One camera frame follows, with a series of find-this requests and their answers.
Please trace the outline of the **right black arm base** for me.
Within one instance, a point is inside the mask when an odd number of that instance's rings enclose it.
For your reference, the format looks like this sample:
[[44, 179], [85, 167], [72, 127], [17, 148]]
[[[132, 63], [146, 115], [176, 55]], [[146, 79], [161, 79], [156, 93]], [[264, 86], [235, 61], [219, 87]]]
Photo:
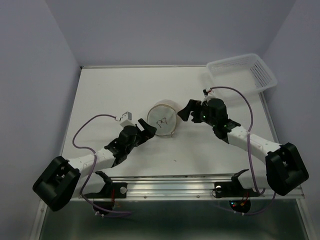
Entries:
[[237, 197], [259, 197], [260, 195], [250, 188], [243, 188], [239, 177], [249, 171], [249, 169], [243, 169], [235, 173], [228, 181], [218, 181], [214, 183], [211, 195], [214, 198], [237, 198]]

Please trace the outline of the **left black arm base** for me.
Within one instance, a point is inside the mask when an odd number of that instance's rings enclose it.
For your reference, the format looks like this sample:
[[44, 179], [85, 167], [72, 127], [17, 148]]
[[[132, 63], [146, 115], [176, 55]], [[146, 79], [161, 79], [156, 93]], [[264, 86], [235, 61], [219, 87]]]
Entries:
[[99, 177], [103, 183], [102, 186], [98, 187], [97, 190], [90, 190], [84, 194], [88, 199], [125, 199], [127, 197], [127, 186], [126, 182], [114, 182], [106, 173], [103, 171], [96, 171], [94, 176]]

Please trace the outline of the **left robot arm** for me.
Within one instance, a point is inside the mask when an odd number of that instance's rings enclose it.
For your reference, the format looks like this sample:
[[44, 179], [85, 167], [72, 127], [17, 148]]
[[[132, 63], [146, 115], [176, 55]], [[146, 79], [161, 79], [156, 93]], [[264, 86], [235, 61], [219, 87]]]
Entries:
[[123, 129], [117, 138], [102, 149], [95, 151], [90, 147], [78, 146], [77, 149], [90, 150], [91, 154], [65, 159], [63, 156], [55, 157], [44, 169], [33, 184], [32, 190], [54, 212], [64, 208], [72, 198], [83, 195], [84, 188], [77, 188], [81, 178], [86, 178], [86, 185], [93, 173], [98, 173], [103, 179], [94, 185], [94, 191], [100, 197], [111, 193], [111, 184], [102, 170], [111, 169], [124, 162], [131, 151], [152, 139], [157, 129], [142, 118], [138, 120], [143, 130], [129, 119], [120, 122]]

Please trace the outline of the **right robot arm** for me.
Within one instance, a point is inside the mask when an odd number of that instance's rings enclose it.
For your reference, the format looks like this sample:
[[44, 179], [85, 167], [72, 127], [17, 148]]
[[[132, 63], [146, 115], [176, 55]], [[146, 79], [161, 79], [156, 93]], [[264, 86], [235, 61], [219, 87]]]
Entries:
[[279, 144], [250, 133], [228, 117], [227, 107], [221, 99], [191, 99], [177, 115], [184, 122], [191, 116], [193, 123], [211, 126], [218, 139], [259, 159], [265, 164], [269, 187], [280, 196], [287, 195], [309, 179], [307, 168], [294, 144]]

